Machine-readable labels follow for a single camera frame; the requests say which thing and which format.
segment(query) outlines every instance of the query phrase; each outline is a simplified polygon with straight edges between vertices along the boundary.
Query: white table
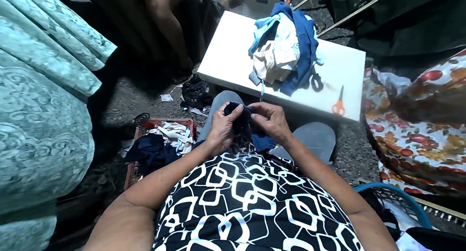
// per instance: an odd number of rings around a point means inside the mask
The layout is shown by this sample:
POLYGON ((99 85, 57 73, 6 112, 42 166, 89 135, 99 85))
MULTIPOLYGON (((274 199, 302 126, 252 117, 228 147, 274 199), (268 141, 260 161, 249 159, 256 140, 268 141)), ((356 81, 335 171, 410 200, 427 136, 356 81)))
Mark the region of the white table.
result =
MULTIPOLYGON (((248 49, 253 42, 254 19, 225 11, 207 52, 199 66, 201 79, 240 92, 260 97, 261 85, 249 80, 253 61, 248 49)), ((298 89, 291 97, 265 87, 264 99, 282 106, 318 113, 338 120, 359 121, 363 86, 365 52, 319 40, 318 47, 325 56, 323 66, 315 66, 324 88, 315 92, 312 87, 298 89), (342 117, 332 113, 344 85, 342 117)))

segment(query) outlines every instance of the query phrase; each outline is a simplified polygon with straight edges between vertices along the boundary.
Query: scissors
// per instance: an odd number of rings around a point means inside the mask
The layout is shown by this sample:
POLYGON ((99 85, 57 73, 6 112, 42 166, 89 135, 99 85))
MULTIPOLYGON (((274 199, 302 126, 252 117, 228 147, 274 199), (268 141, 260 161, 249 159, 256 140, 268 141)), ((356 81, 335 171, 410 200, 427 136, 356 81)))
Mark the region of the scissors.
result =
POLYGON ((344 86, 341 86, 340 98, 338 98, 338 101, 332 106, 333 113, 339 116, 345 114, 345 107, 343 106, 343 87, 344 86))

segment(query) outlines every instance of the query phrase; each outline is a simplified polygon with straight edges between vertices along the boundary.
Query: plastic crate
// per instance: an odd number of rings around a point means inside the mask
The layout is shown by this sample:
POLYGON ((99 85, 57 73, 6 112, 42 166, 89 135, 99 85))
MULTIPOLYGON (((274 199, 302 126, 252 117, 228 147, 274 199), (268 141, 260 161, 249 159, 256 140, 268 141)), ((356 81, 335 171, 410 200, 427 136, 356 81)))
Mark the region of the plastic crate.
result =
MULTIPOLYGON (((153 128, 160 126, 162 122, 175 122, 182 124, 189 128, 191 131, 189 137, 196 140, 196 125, 191 118, 149 118, 147 123, 143 125, 139 125, 136 127, 136 133, 134 134, 134 141, 136 141, 139 137, 147 134, 147 132, 152 129, 150 127, 153 124, 153 128)), ((138 172, 138 162, 130 162, 128 164, 128 170, 126 171, 126 179, 125 179, 125 186, 124 190, 130 188, 133 184, 141 179, 141 174, 138 172)))

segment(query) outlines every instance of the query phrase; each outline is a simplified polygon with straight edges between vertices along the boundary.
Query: cloth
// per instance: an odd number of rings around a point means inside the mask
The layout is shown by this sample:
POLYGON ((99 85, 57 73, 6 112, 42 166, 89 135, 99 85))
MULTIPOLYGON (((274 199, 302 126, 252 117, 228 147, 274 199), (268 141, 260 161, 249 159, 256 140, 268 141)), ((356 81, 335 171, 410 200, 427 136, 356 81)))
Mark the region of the cloth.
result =
MULTIPOLYGON (((237 102, 230 102, 224 109, 225 115, 230 115, 233 110, 240 104, 237 102)), ((242 135, 246 141, 251 141, 257 152, 269 151, 275 148, 275 142, 272 138, 265 135, 262 130, 257 129, 255 133, 251 131, 251 114, 253 109, 243 106, 241 115, 233 121, 233 134, 242 135)))
MULTIPOLYGON (((285 81, 291 73, 291 70, 283 69, 275 63, 275 43, 276 41, 274 40, 268 40, 265 45, 259 47, 253 55, 253 69, 257 77, 270 84, 273 84, 275 80, 285 81)), ((283 64, 283 67, 287 66, 290 67, 287 63, 283 64)))
POLYGON ((183 101, 189 106, 202 110, 205 106, 212 104, 209 87, 206 81, 194 74, 181 88, 183 101))
POLYGON ((253 44, 249 48, 249 56, 252 57, 254 52, 263 46, 267 40, 275 39, 279 23, 280 16, 278 14, 259 19, 254 23, 256 30, 254 31, 253 44))
POLYGON ((283 12, 294 22, 299 41, 300 58, 297 64, 297 72, 291 72, 280 88, 280 92, 291 96, 296 89, 309 82, 310 68, 316 62, 316 50, 319 43, 314 38, 316 33, 314 21, 308 20, 301 10, 292 12, 289 5, 279 2, 275 4, 272 14, 275 12, 283 12))
POLYGON ((42 250, 94 156, 87 98, 116 46, 60 0, 0 0, 0 250, 42 250), (28 218, 23 210, 34 210, 28 218))
POLYGON ((406 232, 401 233, 401 236, 396 243, 400 251, 431 251, 417 242, 406 232))
POLYGON ((149 133, 134 141, 130 151, 126 153, 126 162, 139 163, 139 173, 147 176, 174 161, 181 156, 177 155, 176 147, 165 144, 162 135, 149 133))
MULTIPOLYGON (((287 17, 289 21, 294 23, 299 43, 297 45, 299 46, 299 56, 296 57, 298 58, 296 64, 297 71, 291 71, 280 88, 280 92, 291 96, 296 89, 303 87, 309 82, 310 68, 317 62, 316 50, 319 43, 317 42, 317 38, 315 38, 316 32, 314 30, 314 21, 312 19, 308 20, 302 11, 293 11, 289 5, 286 5, 283 2, 276 3, 270 17, 256 21, 255 26, 257 30, 254 32, 254 40, 252 46, 249 48, 249 55, 253 56, 256 50, 264 46, 268 40, 277 40, 277 32, 282 33, 282 31, 278 31, 281 17, 287 17)), ((292 39, 293 38, 290 37, 289 41, 284 41, 283 43, 285 44, 283 46, 288 46, 286 43, 290 43, 292 39)), ((279 56, 279 58, 279 62, 282 63, 282 57, 279 56)))
MULTIPOLYGON (((231 101, 223 110, 225 116, 230 115, 239 105, 239 103, 231 101)), ((246 139, 251 139, 251 127, 249 126, 249 120, 251 119, 252 113, 252 108, 245 105, 243 106, 241 115, 233 121, 233 134, 244 135, 246 139)))
POLYGON ((178 155, 184 155, 191 152, 193 143, 190 136, 190 129, 185 125, 173 122, 161 122, 162 126, 155 129, 150 129, 148 132, 156 135, 162 135, 164 144, 170 144, 176 148, 178 155))
POLYGON ((381 181, 408 193, 466 195, 466 50, 391 100, 373 74, 379 72, 370 68, 364 76, 364 114, 383 154, 381 181))
POLYGON ((235 140, 172 189, 152 250, 362 250, 333 197, 294 170, 235 140))

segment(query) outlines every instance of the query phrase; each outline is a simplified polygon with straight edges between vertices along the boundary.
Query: floral fabric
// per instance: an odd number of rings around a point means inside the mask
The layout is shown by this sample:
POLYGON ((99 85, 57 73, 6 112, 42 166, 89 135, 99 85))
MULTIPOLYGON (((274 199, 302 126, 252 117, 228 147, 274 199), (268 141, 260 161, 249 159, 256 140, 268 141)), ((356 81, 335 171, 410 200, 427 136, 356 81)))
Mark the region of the floral fabric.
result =
POLYGON ((366 120, 384 154, 381 180, 408 193, 466 195, 466 50, 390 98, 378 74, 366 70, 363 91, 366 120))

